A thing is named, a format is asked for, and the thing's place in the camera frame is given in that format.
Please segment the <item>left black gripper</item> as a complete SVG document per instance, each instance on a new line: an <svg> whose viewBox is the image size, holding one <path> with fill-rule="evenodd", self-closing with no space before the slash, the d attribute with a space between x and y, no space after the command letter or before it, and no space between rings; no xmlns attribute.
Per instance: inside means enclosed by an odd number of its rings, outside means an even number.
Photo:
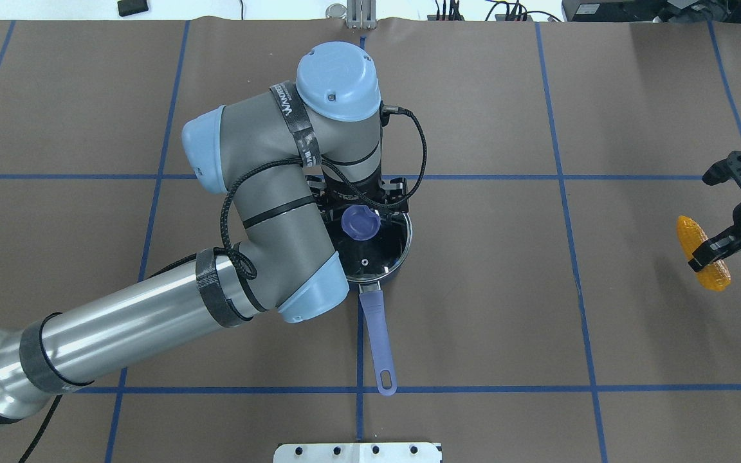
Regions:
<svg viewBox="0 0 741 463"><path fill-rule="evenodd" d="M391 220L394 215L409 213L408 199L405 199L408 181L396 177L383 181L373 175L364 181L356 182L355 187L374 203L385 205L383 208L368 203L360 197L347 183L329 176L310 176L309 189L315 197L318 210L324 222L339 222L342 214L352 205L364 205L383 221Z"/></svg>

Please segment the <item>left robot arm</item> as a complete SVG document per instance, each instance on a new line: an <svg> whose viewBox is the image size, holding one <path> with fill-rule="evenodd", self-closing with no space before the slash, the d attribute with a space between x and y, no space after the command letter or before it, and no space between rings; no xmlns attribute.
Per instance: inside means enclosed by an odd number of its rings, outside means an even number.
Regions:
<svg viewBox="0 0 741 463"><path fill-rule="evenodd" d="M53 397L179 345L276 310L299 323L337 307L348 278L325 214L365 203L399 213L408 196L383 184L376 66L359 45L316 45L294 81L222 105L183 126L200 184L224 194L223 245L24 329L0 329L0 426Z"/></svg>

